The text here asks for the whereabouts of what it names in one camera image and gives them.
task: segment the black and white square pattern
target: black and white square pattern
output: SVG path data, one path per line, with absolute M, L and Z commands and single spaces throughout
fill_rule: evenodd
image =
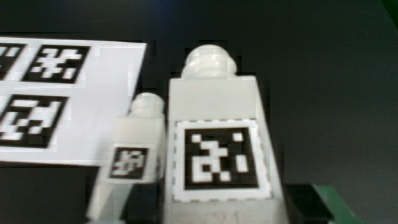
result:
M 0 43 L 0 80 L 3 80 L 7 76 L 23 48 L 24 44 Z
M 248 127 L 184 130 L 184 189 L 257 187 Z
M 147 163 L 147 148 L 117 147 L 110 179 L 142 179 Z
M 26 82 L 76 82 L 88 47 L 42 45 L 23 76 Z
M 182 121 L 175 125 L 174 200 L 269 197 L 254 120 Z
M 46 148 L 67 97 L 10 95 L 0 115 L 0 146 Z

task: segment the rounded white cap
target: rounded white cap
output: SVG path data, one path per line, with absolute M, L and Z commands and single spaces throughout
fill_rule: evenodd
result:
M 236 64 L 216 45 L 202 45 L 188 54 L 182 78 L 227 78 L 236 73 Z
M 131 103 L 129 116 L 145 118 L 163 117 L 163 100 L 152 93 L 140 93 Z

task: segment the green object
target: green object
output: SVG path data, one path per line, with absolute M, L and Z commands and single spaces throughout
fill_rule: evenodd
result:
M 355 217 L 335 189 L 326 185 L 312 185 L 325 206 L 333 215 L 330 224 L 365 224 Z
M 389 17 L 392 19 L 394 26 L 398 28 L 398 0 L 381 0 L 381 4 L 389 12 Z

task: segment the white paper sheet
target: white paper sheet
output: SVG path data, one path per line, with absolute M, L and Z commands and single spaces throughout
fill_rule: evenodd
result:
M 99 165 L 145 44 L 0 38 L 0 161 Z

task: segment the dark background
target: dark background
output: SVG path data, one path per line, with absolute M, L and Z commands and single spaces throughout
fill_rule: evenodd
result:
M 165 100 L 190 49 L 223 46 L 257 77 L 284 183 L 330 184 L 358 218 L 398 223 L 398 31 L 381 1 L 1 0 L 0 35 L 149 43 L 136 92 Z M 90 167 L 3 163 L 0 223 L 83 223 L 94 177 Z M 129 220 L 154 217 L 156 192 L 134 189 Z

